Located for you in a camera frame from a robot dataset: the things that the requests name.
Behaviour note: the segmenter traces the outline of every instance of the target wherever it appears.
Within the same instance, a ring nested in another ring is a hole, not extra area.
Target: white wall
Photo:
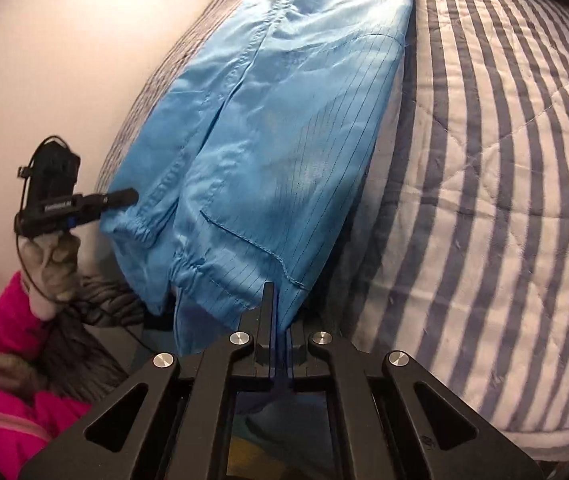
[[[209,1],[0,0],[0,291],[18,267],[18,166],[60,135],[82,157],[76,189],[91,192],[146,78]],[[82,231],[85,267],[94,232]]]

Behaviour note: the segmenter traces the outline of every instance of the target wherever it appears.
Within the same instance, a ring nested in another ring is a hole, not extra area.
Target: dark blue fabric
[[[152,312],[178,289],[181,352],[218,332],[194,305],[234,328],[266,281],[289,325],[369,163],[412,6],[244,0],[158,103],[112,183],[140,201],[101,228]]]

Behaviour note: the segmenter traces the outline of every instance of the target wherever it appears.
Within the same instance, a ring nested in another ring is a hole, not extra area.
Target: pink sleeve
[[[20,273],[15,273],[0,296],[0,352],[35,359],[46,342],[50,325],[31,313]]]

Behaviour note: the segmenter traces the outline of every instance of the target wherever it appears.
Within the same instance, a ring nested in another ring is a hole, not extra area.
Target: triangular cutout
[[[129,436],[148,391],[149,386],[142,383],[132,388],[117,404],[111,406],[87,428],[85,431],[87,440],[114,453],[119,452]]]
[[[440,449],[447,451],[476,438],[478,430],[424,383],[414,386]]]

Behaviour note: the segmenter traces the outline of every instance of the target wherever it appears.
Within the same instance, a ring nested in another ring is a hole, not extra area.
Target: person
[[[47,391],[30,364],[78,290],[79,247],[69,233],[27,241],[20,249],[27,272],[15,273],[0,296],[0,473],[8,480],[90,408]]]

